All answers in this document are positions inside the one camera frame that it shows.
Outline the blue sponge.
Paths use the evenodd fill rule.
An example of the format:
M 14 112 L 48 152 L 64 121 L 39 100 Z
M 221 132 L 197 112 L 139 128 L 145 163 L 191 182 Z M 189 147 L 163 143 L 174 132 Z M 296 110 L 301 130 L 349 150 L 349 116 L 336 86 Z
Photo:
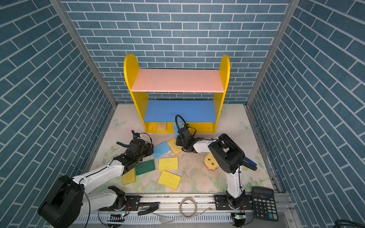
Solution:
M 171 151 L 171 148 L 168 145 L 168 143 L 166 141 L 162 142 L 159 145 L 154 147 L 153 158 L 156 160 L 170 151 Z
M 182 129 L 184 127 L 183 123 L 178 123 L 178 126 L 180 129 Z M 175 138 L 177 138 L 179 133 L 178 133 L 178 127 L 176 126 L 176 123 L 173 123 L 173 130 L 174 130 Z

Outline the yellow shelf with coloured boards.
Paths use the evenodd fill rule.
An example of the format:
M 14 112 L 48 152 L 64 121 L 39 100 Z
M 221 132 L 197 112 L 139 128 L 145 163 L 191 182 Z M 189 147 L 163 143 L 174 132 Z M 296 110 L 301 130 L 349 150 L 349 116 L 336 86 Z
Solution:
M 230 80 L 231 63 L 223 55 L 218 70 L 141 69 L 137 58 L 128 54 L 124 76 L 144 129 L 148 133 L 173 133 L 176 115 L 200 133 L 215 133 Z M 148 93 L 213 93 L 213 100 L 151 100 Z M 167 123 L 157 131 L 157 123 Z

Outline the aluminium front rail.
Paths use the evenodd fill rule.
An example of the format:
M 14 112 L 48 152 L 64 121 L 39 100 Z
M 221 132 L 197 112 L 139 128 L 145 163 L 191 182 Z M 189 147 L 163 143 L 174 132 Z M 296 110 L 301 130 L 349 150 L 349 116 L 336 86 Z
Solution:
M 254 218 L 253 200 L 247 193 L 243 205 L 233 209 L 225 194 L 164 193 L 130 194 L 130 209 L 112 211 L 102 209 L 83 215 L 71 225 L 73 228 L 127 227 L 228 227 L 228 228 L 300 228 L 293 204 L 286 193 L 274 195 L 278 221 Z M 140 203 L 159 202 L 159 209 L 139 216 Z

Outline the yellow smiley face sponge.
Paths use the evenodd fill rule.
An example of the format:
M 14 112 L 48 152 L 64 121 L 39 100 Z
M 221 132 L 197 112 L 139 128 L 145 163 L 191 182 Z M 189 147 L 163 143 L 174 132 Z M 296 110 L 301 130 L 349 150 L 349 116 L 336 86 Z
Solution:
M 207 154 L 205 156 L 204 165 L 210 171 L 215 171 L 220 167 L 213 154 Z

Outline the black desk calculator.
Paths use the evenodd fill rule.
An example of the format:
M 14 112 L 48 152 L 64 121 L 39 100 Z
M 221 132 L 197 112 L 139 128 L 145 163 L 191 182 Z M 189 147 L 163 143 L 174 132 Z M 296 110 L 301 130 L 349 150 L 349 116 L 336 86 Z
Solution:
M 277 222 L 278 212 L 274 199 L 274 190 L 264 187 L 252 187 L 254 218 Z

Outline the green scouring pad sponge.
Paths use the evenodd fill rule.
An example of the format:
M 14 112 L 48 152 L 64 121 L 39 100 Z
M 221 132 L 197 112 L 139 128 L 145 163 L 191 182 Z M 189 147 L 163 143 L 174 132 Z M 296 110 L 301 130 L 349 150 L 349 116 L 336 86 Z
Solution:
M 148 160 L 136 165 L 136 176 L 155 171 L 155 161 Z

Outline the bright yellow sponge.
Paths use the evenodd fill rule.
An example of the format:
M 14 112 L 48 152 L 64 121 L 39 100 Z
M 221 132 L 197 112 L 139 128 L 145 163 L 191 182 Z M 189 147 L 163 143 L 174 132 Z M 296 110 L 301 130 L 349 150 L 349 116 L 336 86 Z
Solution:
M 161 158 L 159 159 L 158 165 L 159 171 L 171 171 L 179 169 L 177 157 Z
M 170 173 L 168 171 L 162 171 L 161 176 L 158 179 L 158 183 L 160 185 L 163 185 L 175 191 L 178 189 L 180 181 L 180 176 Z

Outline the pale yellow orange-backed sponge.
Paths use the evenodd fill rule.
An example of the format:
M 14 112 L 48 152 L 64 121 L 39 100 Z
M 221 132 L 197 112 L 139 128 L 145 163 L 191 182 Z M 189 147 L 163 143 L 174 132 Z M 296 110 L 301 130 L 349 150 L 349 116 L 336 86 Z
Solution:
M 158 122 L 156 130 L 157 131 L 166 131 L 167 130 L 167 123 Z

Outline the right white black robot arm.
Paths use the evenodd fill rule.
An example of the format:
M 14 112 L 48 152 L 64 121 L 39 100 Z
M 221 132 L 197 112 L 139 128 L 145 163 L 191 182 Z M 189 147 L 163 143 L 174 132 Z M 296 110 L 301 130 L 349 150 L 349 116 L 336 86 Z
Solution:
M 227 135 L 221 134 L 218 138 L 195 138 L 189 131 L 189 127 L 178 128 L 176 145 L 181 146 L 187 153 L 208 153 L 215 161 L 208 164 L 217 164 L 226 172 L 228 203 L 233 209 L 243 205 L 246 198 L 245 190 L 241 184 L 241 170 L 246 167 L 256 171 L 257 164 L 246 158 L 243 150 Z

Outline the bright yellow sponge upper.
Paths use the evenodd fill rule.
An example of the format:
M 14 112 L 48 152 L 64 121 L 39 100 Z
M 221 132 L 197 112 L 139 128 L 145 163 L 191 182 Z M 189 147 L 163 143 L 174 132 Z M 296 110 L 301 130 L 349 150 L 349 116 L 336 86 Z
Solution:
M 171 171 L 179 169 L 177 157 L 161 158 L 159 159 L 158 165 L 159 171 Z

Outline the bright yellow sponge lower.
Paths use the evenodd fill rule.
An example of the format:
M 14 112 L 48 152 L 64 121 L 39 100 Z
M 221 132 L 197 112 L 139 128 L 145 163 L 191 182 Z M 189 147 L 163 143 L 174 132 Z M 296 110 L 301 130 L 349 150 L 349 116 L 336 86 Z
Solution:
M 158 179 L 158 183 L 160 185 L 163 185 L 175 191 L 178 189 L 180 181 L 180 176 L 170 173 L 168 171 L 162 171 L 161 176 Z

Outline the black blue stapler on table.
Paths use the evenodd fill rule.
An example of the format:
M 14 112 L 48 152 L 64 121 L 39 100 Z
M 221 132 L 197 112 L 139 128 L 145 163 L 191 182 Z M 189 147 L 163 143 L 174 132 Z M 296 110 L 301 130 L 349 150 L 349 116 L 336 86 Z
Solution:
M 257 164 L 255 162 L 253 162 L 252 160 L 250 160 L 249 158 L 247 158 L 247 157 L 243 158 L 242 165 L 249 168 L 252 171 L 257 170 Z

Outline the yellow sponge far left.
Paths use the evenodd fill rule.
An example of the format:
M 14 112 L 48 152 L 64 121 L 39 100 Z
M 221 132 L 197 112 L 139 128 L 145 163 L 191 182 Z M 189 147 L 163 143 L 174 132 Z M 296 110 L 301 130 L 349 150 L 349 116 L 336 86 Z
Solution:
M 128 185 L 131 183 L 136 182 L 136 170 L 135 168 L 133 168 L 132 170 L 130 170 L 128 173 L 124 174 L 122 177 L 122 184 L 123 185 Z

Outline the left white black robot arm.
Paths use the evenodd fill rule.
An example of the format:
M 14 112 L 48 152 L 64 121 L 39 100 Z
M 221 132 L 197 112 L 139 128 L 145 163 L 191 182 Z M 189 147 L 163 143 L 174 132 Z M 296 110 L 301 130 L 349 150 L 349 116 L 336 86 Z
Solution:
M 92 191 L 105 182 L 127 174 L 145 157 L 154 152 L 152 142 L 141 138 L 130 144 L 121 144 L 126 151 L 114 157 L 106 165 L 75 177 L 58 178 L 38 208 L 38 214 L 54 228 L 67 228 L 79 216 L 102 208 L 115 211 L 126 208 L 125 192 L 109 186 L 100 193 Z

